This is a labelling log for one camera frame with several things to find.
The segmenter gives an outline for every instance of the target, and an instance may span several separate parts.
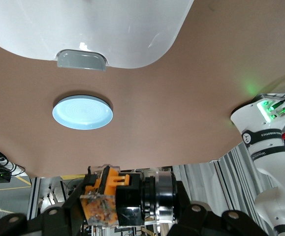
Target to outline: blue round plate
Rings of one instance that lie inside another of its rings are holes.
[[[113,111],[103,100],[75,95],[61,100],[53,109],[54,119],[71,129],[98,129],[107,125],[113,118]]]

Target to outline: hex bolt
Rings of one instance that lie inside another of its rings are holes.
[[[195,211],[195,212],[200,212],[200,211],[201,211],[200,206],[197,206],[197,205],[192,206],[191,209],[192,209],[193,211]]]
[[[228,215],[229,215],[229,217],[231,217],[232,219],[235,219],[235,220],[239,218],[239,214],[234,212],[234,211],[230,211],[228,213]]]
[[[56,213],[57,213],[57,210],[56,210],[56,209],[50,210],[50,211],[48,212],[49,215],[54,215],[54,214],[56,214]]]
[[[18,220],[19,220],[18,216],[13,216],[12,218],[9,219],[9,223],[14,223],[14,222],[16,222]]]

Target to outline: white logo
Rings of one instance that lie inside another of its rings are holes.
[[[244,134],[243,135],[243,141],[246,143],[246,144],[249,144],[252,140],[252,137],[250,136],[250,134]]]

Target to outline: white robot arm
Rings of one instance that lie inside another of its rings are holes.
[[[231,120],[256,168],[277,183],[277,187],[256,197],[256,210],[276,234],[285,236],[285,97],[259,95],[236,109]]]

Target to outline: screw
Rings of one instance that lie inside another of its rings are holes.
[[[236,212],[233,212],[233,211],[230,211],[230,212],[228,213],[228,215],[229,215],[232,219],[235,219],[235,220],[239,218],[239,214],[236,213]]]
[[[193,211],[195,211],[195,212],[200,212],[200,211],[201,211],[200,206],[197,206],[197,205],[193,205],[193,206],[191,207],[191,209],[192,209]]]
[[[57,213],[57,210],[56,209],[53,209],[51,211],[48,212],[49,215],[54,215]]]
[[[9,223],[13,223],[19,220],[18,216],[13,216],[11,219],[9,219]]]

